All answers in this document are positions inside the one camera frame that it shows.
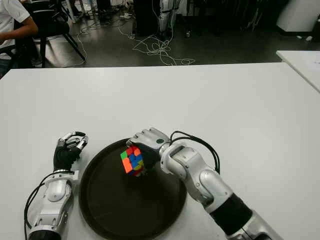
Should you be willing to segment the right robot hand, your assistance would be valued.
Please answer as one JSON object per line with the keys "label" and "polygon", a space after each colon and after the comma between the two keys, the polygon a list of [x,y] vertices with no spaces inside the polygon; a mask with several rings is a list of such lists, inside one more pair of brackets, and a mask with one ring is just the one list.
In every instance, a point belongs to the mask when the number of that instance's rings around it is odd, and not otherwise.
{"label": "right robot hand", "polygon": [[163,152],[170,146],[171,139],[162,131],[150,127],[135,133],[126,141],[128,147],[137,147],[142,155],[143,170],[136,176],[147,175],[157,162],[160,162]]}

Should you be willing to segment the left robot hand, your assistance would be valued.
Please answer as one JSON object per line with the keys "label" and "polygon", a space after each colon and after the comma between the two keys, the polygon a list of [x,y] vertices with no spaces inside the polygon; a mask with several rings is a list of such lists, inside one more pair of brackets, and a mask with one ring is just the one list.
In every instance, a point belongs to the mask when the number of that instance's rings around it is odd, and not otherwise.
{"label": "left robot hand", "polygon": [[89,137],[81,131],[72,131],[60,137],[54,150],[53,171],[70,171],[88,141]]}

